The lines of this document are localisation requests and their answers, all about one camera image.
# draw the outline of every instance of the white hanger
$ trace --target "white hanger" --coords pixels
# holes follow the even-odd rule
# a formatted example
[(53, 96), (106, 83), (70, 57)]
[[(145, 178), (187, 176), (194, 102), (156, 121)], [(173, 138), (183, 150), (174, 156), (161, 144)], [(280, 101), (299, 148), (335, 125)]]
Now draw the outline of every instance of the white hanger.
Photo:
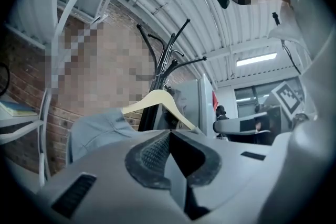
[(162, 104), (170, 113), (172, 113), (180, 122), (190, 130), (196, 127), (187, 120), (177, 109), (173, 97), (164, 90), (154, 90), (147, 94), (141, 101), (132, 104), (121, 110), (122, 114), (128, 114), (137, 110), (145, 109), (153, 105)]

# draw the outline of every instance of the coat rack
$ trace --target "coat rack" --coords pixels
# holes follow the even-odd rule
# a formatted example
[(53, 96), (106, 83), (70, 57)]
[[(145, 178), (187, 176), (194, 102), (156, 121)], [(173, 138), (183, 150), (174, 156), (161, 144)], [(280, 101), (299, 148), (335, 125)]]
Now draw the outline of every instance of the coat rack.
[[(182, 57), (184, 57), (183, 53), (181, 53), (178, 50), (173, 50), (172, 47), (173, 47), (175, 41), (177, 40), (177, 38), (179, 37), (179, 35), (182, 33), (183, 29), (186, 27), (186, 25), (189, 22), (190, 22), (190, 19), (187, 19), (186, 22), (184, 23), (184, 25), (181, 27), (181, 29), (177, 32), (177, 34), (173, 33), (171, 35), (168, 43), (165, 43), (159, 37), (155, 37), (151, 34), (148, 34), (149, 37), (158, 40), (162, 44), (163, 49), (162, 49), (162, 52), (161, 52), (161, 55), (160, 55), (160, 58), (159, 58), (159, 62), (156, 60), (154, 50), (153, 50), (151, 44), (149, 43), (149, 40), (148, 40), (146, 34), (144, 33), (141, 24), (136, 25), (137, 28), (139, 29), (140, 34), (143, 37), (143, 39), (144, 39), (152, 57), (153, 57), (153, 60), (154, 60), (154, 76), (151, 77), (151, 79), (154, 79), (154, 80), (151, 84), (151, 87), (150, 87), (150, 90), (149, 90), (150, 92), (153, 91), (153, 90), (162, 90), (164, 88), (165, 81), (166, 81), (167, 77), (177, 68), (189, 65), (191, 63), (206, 61), (206, 59), (207, 59), (206, 57), (201, 57), (201, 58), (190, 60), (190, 61), (183, 62), (183, 63), (179, 63), (177, 60), (174, 59), (174, 60), (172, 60), (170, 66), (168, 66), (170, 57), (172, 56), (172, 53), (175, 52), (175, 53), (181, 55)], [(148, 130), (153, 129), (158, 109), (159, 109), (159, 106), (155, 105), (155, 106), (151, 106), (151, 107), (143, 110), (140, 125), (139, 125), (139, 131), (142, 132), (142, 131), (148, 131)]]

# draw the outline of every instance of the ceiling light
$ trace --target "ceiling light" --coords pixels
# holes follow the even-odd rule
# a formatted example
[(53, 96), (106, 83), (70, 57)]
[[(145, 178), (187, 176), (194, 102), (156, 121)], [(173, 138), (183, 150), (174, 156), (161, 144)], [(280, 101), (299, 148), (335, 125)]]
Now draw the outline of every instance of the ceiling light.
[(253, 58), (249, 58), (245, 60), (240, 60), (240, 61), (237, 61), (237, 66), (239, 67), (243, 65), (248, 65), (249, 63), (271, 60), (271, 59), (274, 59), (276, 56), (277, 56), (277, 53), (274, 53), (274, 54), (267, 54), (267, 55), (262, 55), (258, 57), (253, 57)]
[(237, 102), (243, 102), (243, 101), (248, 101), (248, 100), (251, 100), (251, 98), (238, 99)]

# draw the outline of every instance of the book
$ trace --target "book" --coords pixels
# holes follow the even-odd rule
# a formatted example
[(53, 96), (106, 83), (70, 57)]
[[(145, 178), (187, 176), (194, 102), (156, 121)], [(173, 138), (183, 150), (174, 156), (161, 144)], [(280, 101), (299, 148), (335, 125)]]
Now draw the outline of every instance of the book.
[(25, 104), (0, 100), (0, 107), (3, 108), (12, 117), (37, 115), (33, 108)]

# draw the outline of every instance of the red object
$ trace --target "red object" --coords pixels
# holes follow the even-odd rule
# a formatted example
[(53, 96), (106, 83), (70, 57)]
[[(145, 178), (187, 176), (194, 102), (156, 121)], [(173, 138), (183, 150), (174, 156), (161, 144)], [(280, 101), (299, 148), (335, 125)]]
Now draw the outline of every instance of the red object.
[(214, 91), (212, 91), (212, 103), (213, 103), (213, 106), (214, 106), (214, 110), (216, 111), (216, 109), (218, 107), (218, 100), (217, 100), (217, 97), (216, 97)]

